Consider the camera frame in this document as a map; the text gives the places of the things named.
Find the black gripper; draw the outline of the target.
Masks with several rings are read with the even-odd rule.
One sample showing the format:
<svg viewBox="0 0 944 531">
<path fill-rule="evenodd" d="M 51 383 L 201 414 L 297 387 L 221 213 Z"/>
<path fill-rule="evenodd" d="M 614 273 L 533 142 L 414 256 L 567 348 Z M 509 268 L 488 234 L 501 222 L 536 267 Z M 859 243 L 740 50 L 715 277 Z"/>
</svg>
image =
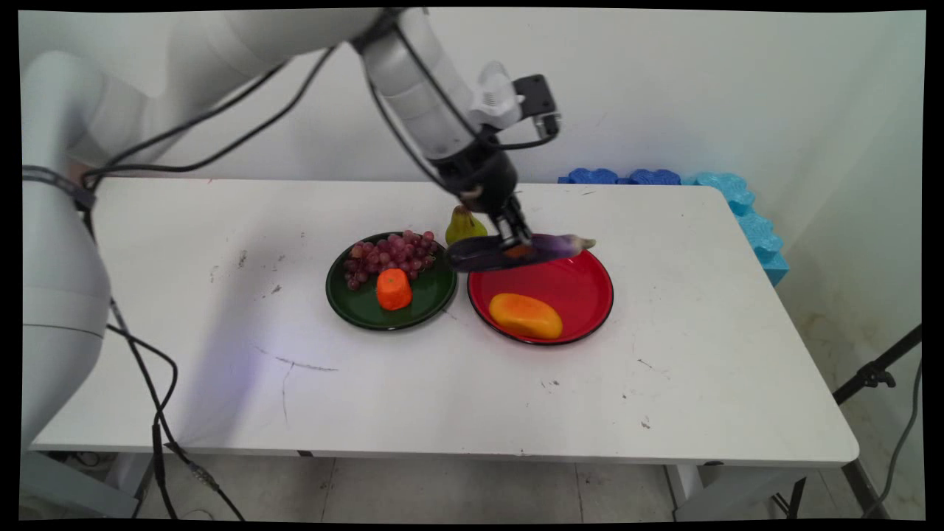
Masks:
<svg viewBox="0 0 944 531">
<path fill-rule="evenodd" d="M 534 255 L 532 232 L 525 222 L 517 195 L 517 170 L 500 149 L 468 147 L 444 159 L 434 169 L 445 190 L 465 208 L 489 214 L 499 236 L 499 248 L 509 249 L 510 259 L 530 261 Z"/>
</svg>

